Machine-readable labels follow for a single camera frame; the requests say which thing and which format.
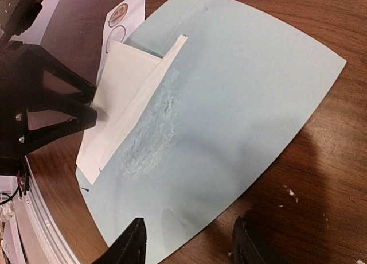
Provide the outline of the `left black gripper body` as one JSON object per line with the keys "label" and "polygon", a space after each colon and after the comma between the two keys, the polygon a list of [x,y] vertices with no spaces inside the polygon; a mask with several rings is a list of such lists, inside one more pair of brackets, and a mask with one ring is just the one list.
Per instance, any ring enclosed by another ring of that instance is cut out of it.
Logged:
{"label": "left black gripper body", "polygon": [[11,42],[1,51],[1,159],[18,159],[32,151],[28,109],[43,81],[32,50],[29,44]]}

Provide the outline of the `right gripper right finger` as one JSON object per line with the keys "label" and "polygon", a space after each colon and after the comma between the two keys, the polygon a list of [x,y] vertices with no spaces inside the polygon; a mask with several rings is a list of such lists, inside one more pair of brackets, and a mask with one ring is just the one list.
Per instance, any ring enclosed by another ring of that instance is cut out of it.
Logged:
{"label": "right gripper right finger", "polygon": [[278,255],[241,216],[232,233],[234,263],[278,263]]}

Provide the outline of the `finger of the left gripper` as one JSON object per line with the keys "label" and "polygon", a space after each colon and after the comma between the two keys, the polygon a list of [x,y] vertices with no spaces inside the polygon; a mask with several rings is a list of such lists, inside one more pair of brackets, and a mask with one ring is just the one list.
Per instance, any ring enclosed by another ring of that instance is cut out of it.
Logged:
{"label": "finger of the left gripper", "polygon": [[19,155],[21,157],[60,138],[92,128],[97,121],[97,111],[84,104],[72,104],[70,106],[66,104],[61,106],[56,104],[42,106],[38,104],[30,108],[30,112],[48,110],[68,114],[72,118],[33,130],[28,128],[28,121],[24,119],[25,128],[22,135],[20,135],[20,138],[23,138],[24,141],[19,143]]}
{"label": "finger of the left gripper", "polygon": [[26,46],[28,46],[34,62],[43,71],[47,71],[70,86],[77,88],[81,92],[79,98],[83,103],[89,103],[93,100],[96,92],[94,84],[69,69],[42,46],[33,44],[26,44]]}

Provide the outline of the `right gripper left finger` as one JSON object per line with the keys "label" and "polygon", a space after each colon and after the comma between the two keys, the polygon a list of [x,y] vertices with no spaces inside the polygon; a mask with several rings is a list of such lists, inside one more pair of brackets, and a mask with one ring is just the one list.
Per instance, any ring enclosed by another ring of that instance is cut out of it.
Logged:
{"label": "right gripper left finger", "polygon": [[145,264],[146,242],[144,218],[135,218],[94,264]]}

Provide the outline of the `white letter paper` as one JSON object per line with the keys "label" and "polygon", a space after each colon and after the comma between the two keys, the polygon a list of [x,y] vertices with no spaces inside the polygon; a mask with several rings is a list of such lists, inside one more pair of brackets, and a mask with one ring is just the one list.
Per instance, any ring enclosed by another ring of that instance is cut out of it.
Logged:
{"label": "white letter paper", "polygon": [[158,63],[158,65],[156,65],[154,69],[147,75],[145,82],[140,86],[128,107],[125,109],[124,113],[116,121],[115,126],[118,131],[117,138],[110,143],[109,147],[106,148],[104,153],[98,153],[95,155],[99,173],[96,173],[94,170],[92,174],[87,174],[85,170],[80,169],[90,184],[94,184],[112,155],[116,152],[121,143],[127,138],[129,133],[136,126],[154,92],[160,85],[167,70],[171,66],[177,54],[179,54],[187,39],[188,38],[185,35],[180,35],[177,38],[174,45],[161,58],[161,61]]}

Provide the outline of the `white sticker sheet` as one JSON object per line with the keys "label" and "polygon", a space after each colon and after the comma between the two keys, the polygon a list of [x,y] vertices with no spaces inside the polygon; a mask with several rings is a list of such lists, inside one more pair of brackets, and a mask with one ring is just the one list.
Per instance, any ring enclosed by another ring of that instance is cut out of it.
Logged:
{"label": "white sticker sheet", "polygon": [[123,0],[107,13],[96,83],[100,82],[111,41],[124,42],[146,18],[146,0]]}

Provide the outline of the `light blue envelope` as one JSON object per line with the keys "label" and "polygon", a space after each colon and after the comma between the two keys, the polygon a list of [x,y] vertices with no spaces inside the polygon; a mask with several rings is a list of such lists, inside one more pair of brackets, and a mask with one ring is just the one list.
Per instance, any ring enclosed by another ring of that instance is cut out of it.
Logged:
{"label": "light blue envelope", "polygon": [[94,182],[88,209],[111,245],[144,218],[159,263],[227,209],[297,135],[346,60],[235,0],[168,0],[126,45],[162,58],[187,40]]}

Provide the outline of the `beige decorated lined sheet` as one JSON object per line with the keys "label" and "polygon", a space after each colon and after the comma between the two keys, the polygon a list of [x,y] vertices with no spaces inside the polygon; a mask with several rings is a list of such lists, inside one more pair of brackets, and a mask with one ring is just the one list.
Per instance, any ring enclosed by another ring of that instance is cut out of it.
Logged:
{"label": "beige decorated lined sheet", "polygon": [[87,174],[99,173],[95,155],[104,153],[118,136],[115,123],[124,113],[147,75],[161,61],[150,53],[111,41],[92,107],[95,127],[84,132],[76,164]]}

